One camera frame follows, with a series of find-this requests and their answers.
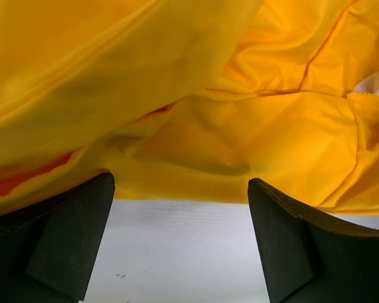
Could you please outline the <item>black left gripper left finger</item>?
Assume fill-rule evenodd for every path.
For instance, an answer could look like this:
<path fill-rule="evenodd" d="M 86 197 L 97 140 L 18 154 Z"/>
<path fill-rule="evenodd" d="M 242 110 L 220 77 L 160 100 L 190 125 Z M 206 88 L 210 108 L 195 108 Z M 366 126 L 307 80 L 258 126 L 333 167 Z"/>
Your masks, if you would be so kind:
<path fill-rule="evenodd" d="M 83 301 L 114 191 L 101 174 L 0 216 L 0 302 Z"/>

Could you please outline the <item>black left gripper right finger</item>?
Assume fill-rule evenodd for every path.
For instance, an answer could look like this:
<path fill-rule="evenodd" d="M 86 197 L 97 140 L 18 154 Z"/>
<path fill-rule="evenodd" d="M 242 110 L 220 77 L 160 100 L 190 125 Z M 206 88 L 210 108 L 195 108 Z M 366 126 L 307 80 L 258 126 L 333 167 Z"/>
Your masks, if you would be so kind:
<path fill-rule="evenodd" d="M 249 181 L 248 201 L 270 302 L 379 302 L 379 230 L 261 179 Z"/>

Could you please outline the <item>yellow and white kids jacket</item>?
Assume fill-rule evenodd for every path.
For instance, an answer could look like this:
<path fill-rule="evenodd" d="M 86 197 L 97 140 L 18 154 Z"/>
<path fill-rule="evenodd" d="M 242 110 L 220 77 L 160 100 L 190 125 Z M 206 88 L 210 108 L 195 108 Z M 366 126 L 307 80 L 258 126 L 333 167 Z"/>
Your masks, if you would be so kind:
<path fill-rule="evenodd" d="M 103 172 L 379 215 L 379 1 L 0 1 L 0 215 Z"/>

